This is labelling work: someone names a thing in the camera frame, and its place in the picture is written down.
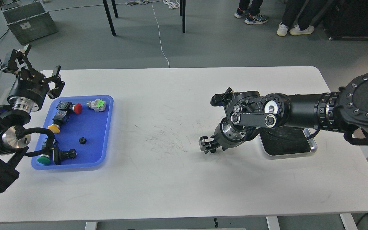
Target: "gray storage box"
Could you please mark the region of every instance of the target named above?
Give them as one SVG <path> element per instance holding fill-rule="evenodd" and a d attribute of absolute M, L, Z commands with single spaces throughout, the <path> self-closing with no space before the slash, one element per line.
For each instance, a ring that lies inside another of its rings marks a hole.
<path fill-rule="evenodd" d="M 5 10 L 3 14 L 8 28 L 21 44 L 58 31 L 49 12 L 39 1 Z"/>

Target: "white cable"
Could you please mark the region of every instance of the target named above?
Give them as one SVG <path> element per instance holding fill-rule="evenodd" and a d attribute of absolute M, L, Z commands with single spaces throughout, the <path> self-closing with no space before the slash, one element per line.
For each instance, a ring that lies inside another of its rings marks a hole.
<path fill-rule="evenodd" d="M 163 0 L 163 3 L 168 5 L 168 7 L 170 9 L 175 9 L 175 8 L 179 8 L 180 7 L 180 4 L 178 3 L 177 0 L 175 0 L 176 3 L 172 3 L 170 2 L 170 0 Z"/>
<path fill-rule="evenodd" d="M 176 9 L 176 8 L 179 8 L 180 7 L 180 4 L 178 3 L 177 0 L 175 0 L 176 3 L 172 3 L 170 0 L 159 0 L 159 1 L 152 1 L 151 3 L 153 2 L 163 2 L 164 4 L 168 5 L 168 7 L 170 9 Z M 125 2 L 124 4 L 126 4 L 127 6 L 134 6 L 134 5 L 145 5 L 147 3 L 149 3 L 150 0 L 135 0 L 135 1 L 128 1 L 128 2 Z"/>
<path fill-rule="evenodd" d="M 164 51 L 163 51 L 163 46 L 162 46 L 162 44 L 161 44 L 160 25 L 158 24 L 158 20 L 157 20 L 157 18 L 156 18 L 156 11 L 154 10 L 153 1 L 151 1 L 151 7 L 153 8 L 154 18 L 156 19 L 157 27 L 159 28 L 159 38 L 160 38 L 160 47 L 161 47 L 161 52 L 163 53 L 163 56 L 164 56 L 164 57 L 165 57 L 165 59 L 167 60 L 168 68 L 170 68 L 170 62 L 168 61 L 168 58 L 165 56 Z"/>
<path fill-rule="evenodd" d="M 128 1 L 126 2 L 125 4 L 127 6 L 133 6 L 133 5 L 137 5 L 137 4 L 140 4 L 140 5 L 145 5 L 147 4 L 149 1 L 147 0 L 137 0 L 137 1 Z"/>

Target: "black pants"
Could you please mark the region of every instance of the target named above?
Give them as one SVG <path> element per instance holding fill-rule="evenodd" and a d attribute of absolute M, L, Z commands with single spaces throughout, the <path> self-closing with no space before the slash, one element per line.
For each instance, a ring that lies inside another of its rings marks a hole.
<path fill-rule="evenodd" d="M 309 0 L 305 9 L 298 18 L 298 25 L 301 30 L 305 30 L 311 24 L 312 19 L 320 12 L 327 0 Z M 288 0 L 285 13 L 282 17 L 282 24 L 292 27 L 293 22 L 301 11 L 305 0 Z"/>
<path fill-rule="evenodd" d="M 239 1 L 239 8 L 241 10 L 246 10 L 248 8 L 249 3 L 251 0 L 240 0 Z M 252 0 L 251 9 L 249 11 L 249 14 L 251 16 L 255 16 L 258 13 L 260 13 L 260 6 L 262 5 L 263 0 Z"/>

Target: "person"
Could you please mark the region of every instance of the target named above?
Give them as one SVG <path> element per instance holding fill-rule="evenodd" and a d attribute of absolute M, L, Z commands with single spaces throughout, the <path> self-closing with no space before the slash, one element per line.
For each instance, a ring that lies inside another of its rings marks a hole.
<path fill-rule="evenodd" d="M 244 22 L 248 25 L 263 24 L 267 22 L 269 17 L 261 14 L 259 9 L 263 0 L 252 0 L 251 6 L 248 7 L 250 2 L 251 0 L 240 0 L 238 9 L 236 10 L 234 16 L 237 19 L 247 16 Z"/>
<path fill-rule="evenodd" d="M 310 25 L 311 21 L 326 3 L 327 0 L 309 0 L 298 18 L 298 23 L 291 28 L 305 4 L 305 0 L 288 0 L 282 22 L 279 24 L 276 33 L 283 37 L 288 33 L 289 28 L 291 28 L 289 31 L 291 35 L 309 35 L 313 33 L 314 27 Z"/>

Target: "black knob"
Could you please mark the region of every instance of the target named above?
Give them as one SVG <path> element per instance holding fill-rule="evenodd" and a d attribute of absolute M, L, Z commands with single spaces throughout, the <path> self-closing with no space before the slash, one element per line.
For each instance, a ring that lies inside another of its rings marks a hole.
<path fill-rule="evenodd" d="M 81 144 L 85 144 L 86 143 L 86 138 L 84 138 L 84 137 L 81 137 L 80 139 L 79 139 L 79 143 L 81 143 Z"/>

